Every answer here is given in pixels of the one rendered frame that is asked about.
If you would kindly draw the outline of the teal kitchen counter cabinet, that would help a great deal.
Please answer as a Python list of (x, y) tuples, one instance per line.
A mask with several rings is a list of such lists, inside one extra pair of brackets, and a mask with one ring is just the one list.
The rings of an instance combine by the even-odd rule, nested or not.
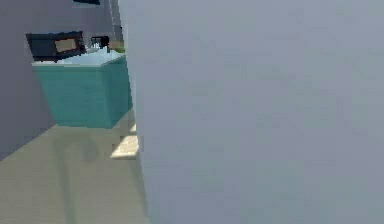
[(124, 53), (94, 52), (32, 68), (59, 126), (110, 129), (133, 106)]

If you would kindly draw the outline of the black coffee machine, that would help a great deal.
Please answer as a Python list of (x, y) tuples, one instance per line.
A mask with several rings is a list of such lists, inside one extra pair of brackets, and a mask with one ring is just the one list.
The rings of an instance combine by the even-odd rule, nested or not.
[(104, 47), (109, 48), (110, 39), (108, 36), (93, 36), (91, 38), (91, 46), (103, 49)]

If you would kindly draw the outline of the black microwave oven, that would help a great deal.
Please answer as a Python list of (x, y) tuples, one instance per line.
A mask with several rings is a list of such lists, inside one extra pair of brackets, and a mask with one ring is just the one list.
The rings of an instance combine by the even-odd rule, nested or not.
[(82, 31), (25, 34), (34, 61), (57, 62), (86, 53)]

